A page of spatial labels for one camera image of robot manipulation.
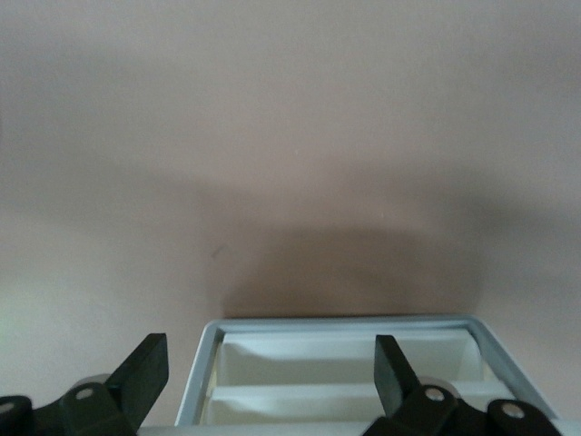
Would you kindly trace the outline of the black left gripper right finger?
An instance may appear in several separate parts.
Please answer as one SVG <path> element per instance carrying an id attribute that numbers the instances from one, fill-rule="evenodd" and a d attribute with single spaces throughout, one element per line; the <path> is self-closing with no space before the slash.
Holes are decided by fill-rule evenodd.
<path id="1" fill-rule="evenodd" d="M 435 384 L 423 384 L 391 335 L 378 335 L 374 384 L 384 414 L 366 435 L 559 435 L 537 407 L 493 400 L 480 411 Z"/>

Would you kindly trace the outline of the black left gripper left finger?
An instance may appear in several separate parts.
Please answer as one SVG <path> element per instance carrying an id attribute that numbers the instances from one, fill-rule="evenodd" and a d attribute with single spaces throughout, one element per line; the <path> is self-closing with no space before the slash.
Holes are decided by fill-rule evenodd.
<path id="1" fill-rule="evenodd" d="M 1 398 L 3 435 L 135 435 L 169 380 L 167 335 L 150 333 L 105 381 L 88 381 L 35 409 Z"/>

